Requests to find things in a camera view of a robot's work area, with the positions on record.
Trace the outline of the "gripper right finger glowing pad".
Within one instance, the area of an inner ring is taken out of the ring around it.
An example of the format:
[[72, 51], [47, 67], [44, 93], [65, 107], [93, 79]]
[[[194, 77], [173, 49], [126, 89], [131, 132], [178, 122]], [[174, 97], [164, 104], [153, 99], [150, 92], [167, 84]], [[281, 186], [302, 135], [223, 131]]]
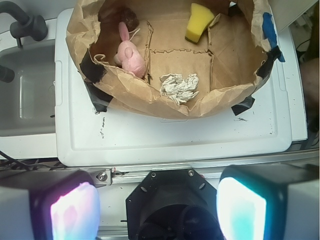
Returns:
[[320, 167], [229, 165], [220, 176], [216, 209], [227, 240], [318, 240]]

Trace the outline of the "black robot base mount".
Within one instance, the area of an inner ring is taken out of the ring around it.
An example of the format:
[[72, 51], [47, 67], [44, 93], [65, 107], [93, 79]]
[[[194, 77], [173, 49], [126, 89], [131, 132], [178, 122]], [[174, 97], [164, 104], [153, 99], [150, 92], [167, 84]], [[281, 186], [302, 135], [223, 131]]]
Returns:
[[150, 171], [126, 198], [130, 240], [222, 240], [217, 190], [194, 169]]

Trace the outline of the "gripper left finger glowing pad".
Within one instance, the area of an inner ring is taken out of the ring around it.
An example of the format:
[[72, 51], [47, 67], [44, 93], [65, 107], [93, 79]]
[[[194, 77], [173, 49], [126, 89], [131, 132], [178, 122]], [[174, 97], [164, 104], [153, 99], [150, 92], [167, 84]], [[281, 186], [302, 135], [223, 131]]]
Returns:
[[2, 240], [94, 240], [100, 197], [84, 170], [2, 170]]

